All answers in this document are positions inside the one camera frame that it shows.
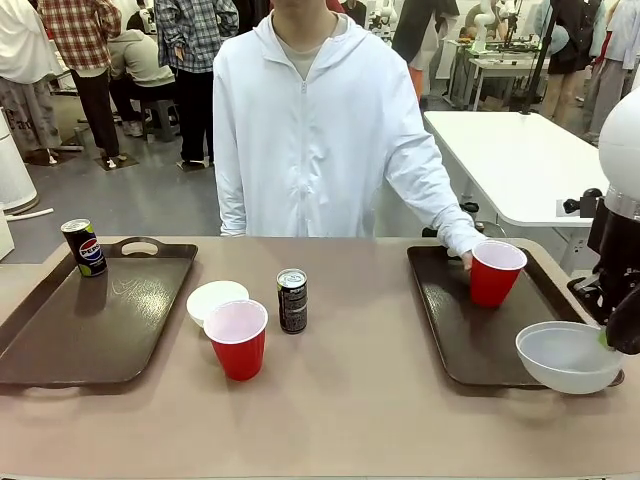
red plaid shirt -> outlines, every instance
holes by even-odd
[[[42,23],[73,70],[108,67],[107,39],[120,35],[120,10],[111,0],[40,0]]]

tray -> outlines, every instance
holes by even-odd
[[[526,250],[528,264],[498,309],[471,302],[469,275],[442,247],[411,247],[409,262],[447,374],[470,386],[544,388],[525,370],[515,347],[523,328],[553,320],[582,322]],[[621,372],[614,385],[624,378]]]
[[[132,243],[157,252],[123,253]],[[0,326],[0,385],[115,384],[145,369],[198,247],[102,248],[105,273],[82,277],[69,253]]]

jacket zipper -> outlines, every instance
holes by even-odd
[[[307,231],[306,211],[307,211],[307,152],[308,152],[308,139],[307,139],[307,82],[302,81],[301,87],[301,101],[300,101],[300,119],[302,126],[302,135],[300,142],[300,208],[298,210],[298,233],[300,236],[307,237],[309,232]]]

white bowl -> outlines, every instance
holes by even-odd
[[[584,395],[607,388],[624,355],[598,341],[600,329],[582,323],[545,322],[516,337],[520,360],[533,378],[562,393]]]
[[[195,289],[187,299],[187,312],[199,327],[212,310],[223,303],[249,300],[249,291],[236,282],[211,282]]]

person's left hand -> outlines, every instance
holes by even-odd
[[[471,271],[471,265],[473,264],[473,255],[471,255],[471,252],[463,253],[460,255],[460,258],[462,258],[465,272]]]

